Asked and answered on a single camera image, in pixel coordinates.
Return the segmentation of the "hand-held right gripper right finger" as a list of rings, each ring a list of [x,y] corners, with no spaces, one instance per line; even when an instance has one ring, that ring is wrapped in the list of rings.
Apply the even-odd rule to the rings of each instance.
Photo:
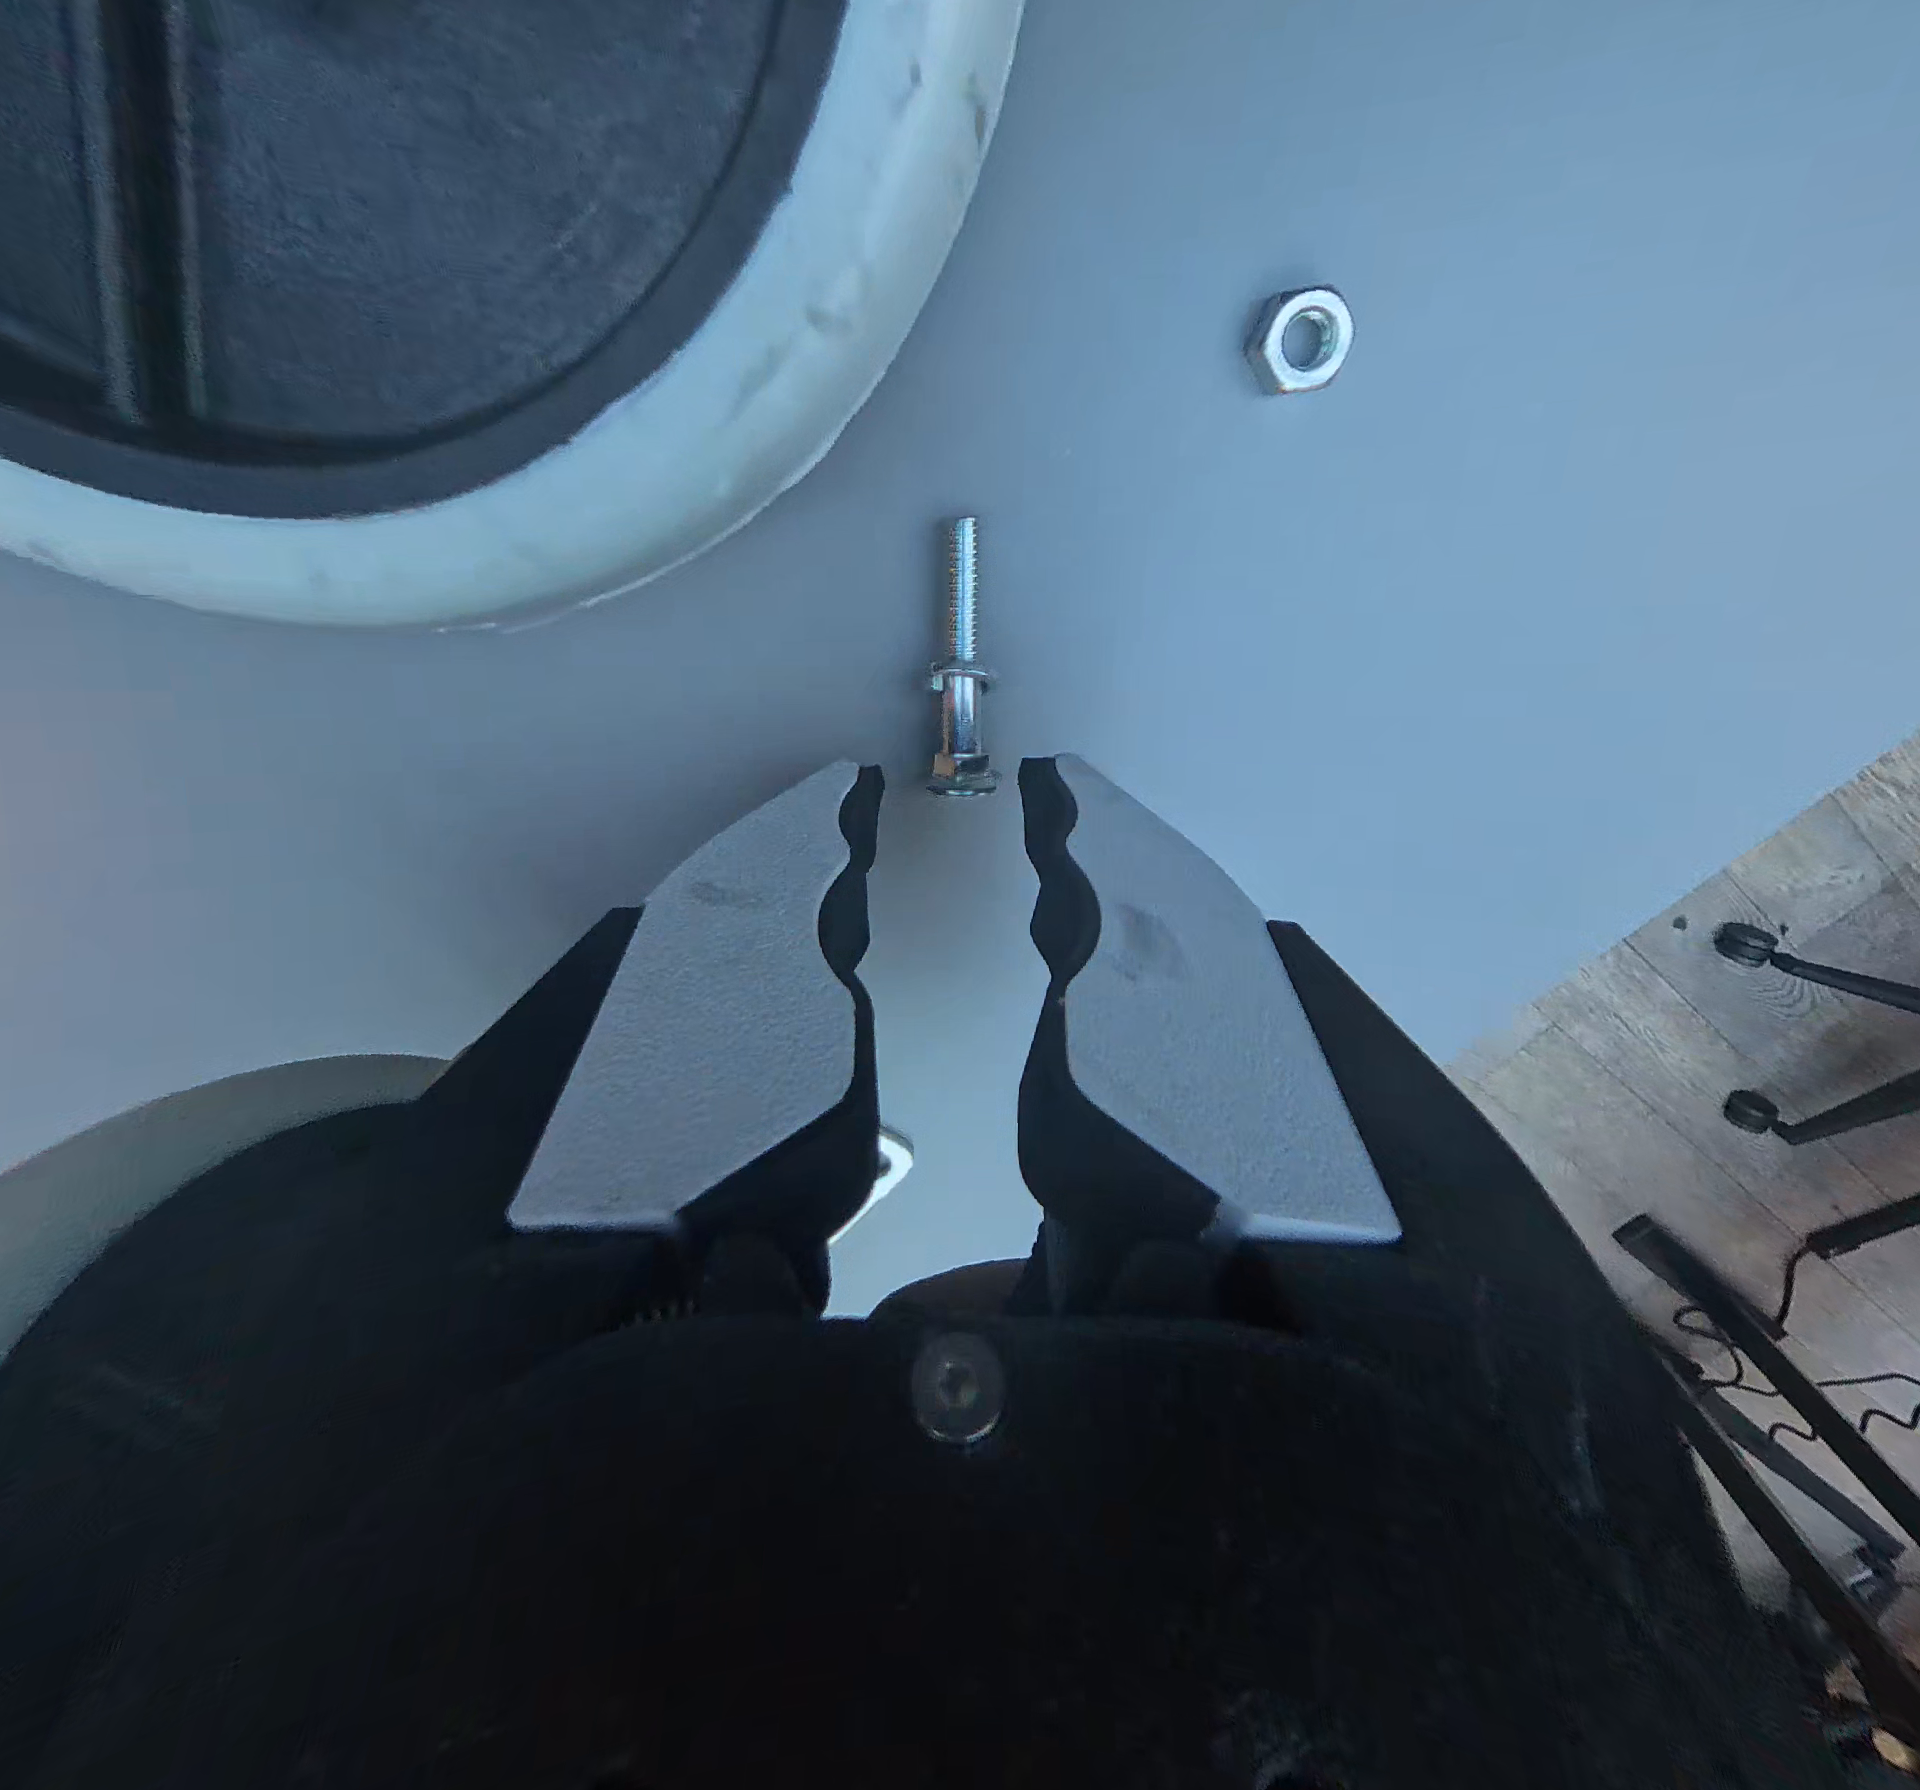
[[[1402,1225],[1260,909],[1076,756],[1022,764],[1048,984],[1019,1157],[1049,1227],[1395,1246]]]

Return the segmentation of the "silver bolt with nuts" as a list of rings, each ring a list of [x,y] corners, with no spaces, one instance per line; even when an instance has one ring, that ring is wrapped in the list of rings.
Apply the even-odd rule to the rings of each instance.
[[[936,734],[926,792],[946,800],[992,797],[998,771],[988,754],[983,701],[992,674],[980,636],[980,525],[959,516],[944,530],[943,659],[926,674]]]

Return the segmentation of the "black metal frame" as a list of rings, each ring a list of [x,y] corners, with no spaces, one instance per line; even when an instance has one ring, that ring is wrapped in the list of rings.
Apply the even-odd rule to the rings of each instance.
[[[1819,1626],[1819,1646],[1858,1680],[1877,1729],[1917,1752],[1917,1662],[1886,1631],[1901,1571],[1917,1561],[1918,1496],[1875,1444],[1886,1421],[1917,1432],[1878,1405],[1843,1412],[1835,1390],[1917,1390],[1912,1373],[1816,1379],[1783,1346],[1792,1282],[1803,1258],[1862,1246],[1858,1225],[1833,1225],[1792,1253],[1783,1309],[1763,1316],[1740,1292],[1652,1218],[1634,1218],[1616,1243],[1680,1297],[1673,1324],[1724,1357],[1711,1373],[1667,1338],[1657,1349],[1684,1394],[1684,1435],[1763,1542],[1803,1616]]]

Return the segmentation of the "small metal washer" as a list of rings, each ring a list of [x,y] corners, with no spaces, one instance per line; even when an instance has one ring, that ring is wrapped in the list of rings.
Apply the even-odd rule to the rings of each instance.
[[[829,1247],[837,1246],[851,1227],[860,1225],[880,1201],[889,1198],[906,1175],[914,1169],[914,1147],[910,1138],[888,1124],[876,1129],[876,1173],[864,1193],[851,1218],[829,1238]]]

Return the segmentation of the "white round plate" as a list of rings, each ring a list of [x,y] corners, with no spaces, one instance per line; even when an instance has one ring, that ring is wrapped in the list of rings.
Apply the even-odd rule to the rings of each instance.
[[[447,1058],[303,1058],[133,1105],[3,1173],[3,1352],[127,1229],[283,1131],[417,1100]]]

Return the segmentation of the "silver hex nut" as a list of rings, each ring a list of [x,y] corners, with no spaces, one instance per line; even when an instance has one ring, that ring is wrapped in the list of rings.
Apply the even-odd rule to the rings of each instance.
[[[1327,390],[1345,369],[1357,336],[1346,299],[1330,287],[1269,297],[1244,343],[1244,360],[1265,396]]]

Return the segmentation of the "black chair base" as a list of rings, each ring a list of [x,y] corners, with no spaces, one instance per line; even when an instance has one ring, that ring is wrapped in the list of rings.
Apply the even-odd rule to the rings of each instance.
[[[1750,970],[1773,970],[1783,975],[1827,988],[1877,1007],[1918,1014],[1918,988],[1862,971],[1807,961],[1780,949],[1780,939],[1750,923],[1724,923],[1714,936],[1716,955]],[[1845,1104],[1831,1105],[1798,1123],[1783,1121],[1777,1105],[1753,1090],[1734,1090],[1722,1104],[1722,1119],[1736,1131],[1770,1135],[1788,1147],[1833,1141],[1873,1126],[1899,1123],[1918,1113],[1918,1074],[1883,1083]],[[1804,1253],[1819,1260],[1849,1256],[1892,1240],[1918,1225],[1918,1196],[1886,1203],[1875,1211],[1819,1227],[1804,1238]]]

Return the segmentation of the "white-rimmed round dark tray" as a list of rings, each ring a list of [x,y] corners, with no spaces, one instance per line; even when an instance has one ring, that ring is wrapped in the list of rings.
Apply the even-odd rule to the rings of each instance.
[[[619,597],[825,459],[1028,0],[3,0],[5,556],[303,627]]]

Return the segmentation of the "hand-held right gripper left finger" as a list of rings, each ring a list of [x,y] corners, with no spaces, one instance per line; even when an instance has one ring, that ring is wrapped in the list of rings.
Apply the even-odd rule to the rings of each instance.
[[[876,1181],[859,968],[882,777],[831,764],[647,898],[508,1209],[516,1232],[761,1222],[831,1241]]]

